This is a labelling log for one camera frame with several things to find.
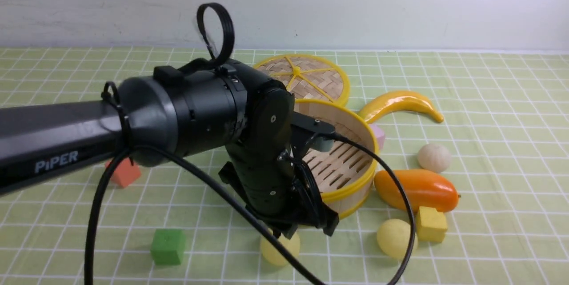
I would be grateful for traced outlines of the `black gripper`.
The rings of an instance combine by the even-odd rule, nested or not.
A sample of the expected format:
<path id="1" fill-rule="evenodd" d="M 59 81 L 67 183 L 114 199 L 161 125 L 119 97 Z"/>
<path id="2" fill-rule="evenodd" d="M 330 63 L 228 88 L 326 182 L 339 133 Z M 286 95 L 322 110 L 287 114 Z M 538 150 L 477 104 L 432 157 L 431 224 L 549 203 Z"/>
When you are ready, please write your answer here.
<path id="1" fill-rule="evenodd" d="M 333 236 L 339 214 L 325 204 L 308 164 L 291 148 L 270 152 L 233 143 L 225 149 L 229 161 L 219 172 L 222 182 L 274 237 L 290 239 L 300 225 Z"/>

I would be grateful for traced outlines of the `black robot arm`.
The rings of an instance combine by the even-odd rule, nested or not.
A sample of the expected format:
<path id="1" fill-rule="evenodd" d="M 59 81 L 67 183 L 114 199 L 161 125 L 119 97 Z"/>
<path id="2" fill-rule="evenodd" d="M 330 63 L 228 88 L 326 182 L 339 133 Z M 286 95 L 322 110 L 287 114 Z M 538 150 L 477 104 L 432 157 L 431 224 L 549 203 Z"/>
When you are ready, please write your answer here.
<path id="1" fill-rule="evenodd" d="M 101 99 L 2 108 L 1 194 L 41 184 L 150 145 L 187 157 L 225 147 L 223 183 L 274 233 L 299 225 L 333 235 L 339 215 L 299 161 L 329 151 L 333 125 L 295 111 L 285 85 L 230 59 L 218 69 L 159 66 L 152 76 L 106 83 Z"/>

